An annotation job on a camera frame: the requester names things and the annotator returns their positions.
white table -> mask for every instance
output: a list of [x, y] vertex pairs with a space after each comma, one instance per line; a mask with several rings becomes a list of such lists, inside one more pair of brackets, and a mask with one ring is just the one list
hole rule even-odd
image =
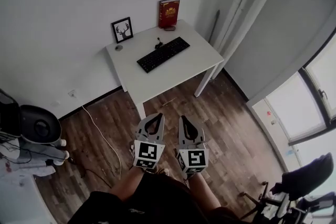
[[[154, 50], [158, 37], [166, 44], [176, 37], [182, 37], [189, 45], [162, 65], [146, 73], [137, 60]], [[214, 70], [224, 59], [185, 21], [179, 20], [175, 31], [164, 31], [158, 27], [137, 33], [120, 45], [107, 46], [107, 51], [117, 71], [124, 91], [128, 91], [141, 119], [146, 117], [143, 103], [172, 87], [207, 70], [195, 96], [198, 97], [211, 78]]]

black baseboard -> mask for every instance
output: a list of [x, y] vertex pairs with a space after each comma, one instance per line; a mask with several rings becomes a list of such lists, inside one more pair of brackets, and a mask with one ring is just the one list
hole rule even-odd
[[238, 86], [238, 84], [235, 82], [235, 80], [230, 76], [230, 74], [223, 68], [222, 72], [224, 73], [224, 75], [227, 77], [227, 79], [229, 80], [229, 82], [232, 84], [233, 87], [236, 88], [236, 90], [239, 92], [239, 94], [241, 95], [241, 97], [244, 99], [245, 102], [248, 102], [249, 99], [247, 98], [247, 96], [244, 94], [244, 92], [241, 90], [241, 88]]
[[[116, 91], [120, 91], [120, 90], [122, 90], [122, 87], [121, 87], [121, 86], [116, 87], [116, 88], [113, 89], [112, 91], [109, 91], [109, 92], [107, 92], [107, 93], [101, 95], [100, 97], [97, 97], [96, 99], [94, 99], [94, 100], [92, 100], [92, 101], [86, 103], [86, 104], [83, 105], [83, 106], [86, 108], [87, 106], [92, 105], [93, 103], [96, 103], [96, 102], [98, 102], [99, 100], [101, 100], [101, 99], [103, 99], [103, 98], [109, 96], [110, 94], [113, 94], [114, 92], [116, 92]], [[80, 111], [81, 109], [83, 109], [83, 108], [82, 108], [82, 107], [79, 107], [79, 108], [77, 108], [77, 109], [71, 111], [70, 113], [66, 114], [65, 116], [60, 117], [58, 120], [59, 120], [59, 121], [62, 121], [62, 120], [64, 120], [64, 119], [70, 117], [71, 115], [76, 114], [76, 113], [77, 113], [78, 111]]]

picture frame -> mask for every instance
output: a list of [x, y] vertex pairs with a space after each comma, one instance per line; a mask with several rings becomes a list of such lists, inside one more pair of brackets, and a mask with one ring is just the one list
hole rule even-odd
[[115, 41], [117, 43], [123, 42], [133, 37], [133, 30], [130, 17], [117, 20], [116, 22], [111, 24], [111, 28], [114, 33]]

book spine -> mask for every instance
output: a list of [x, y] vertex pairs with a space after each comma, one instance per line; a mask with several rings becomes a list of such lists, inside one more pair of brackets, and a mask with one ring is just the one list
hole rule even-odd
[[160, 2], [159, 5], [159, 27], [163, 27], [163, 3]]

small round metal object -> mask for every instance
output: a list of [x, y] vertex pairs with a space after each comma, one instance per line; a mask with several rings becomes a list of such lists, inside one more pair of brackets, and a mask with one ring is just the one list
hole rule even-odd
[[116, 45], [116, 51], [121, 51], [122, 50], [122, 46], [121, 45]]

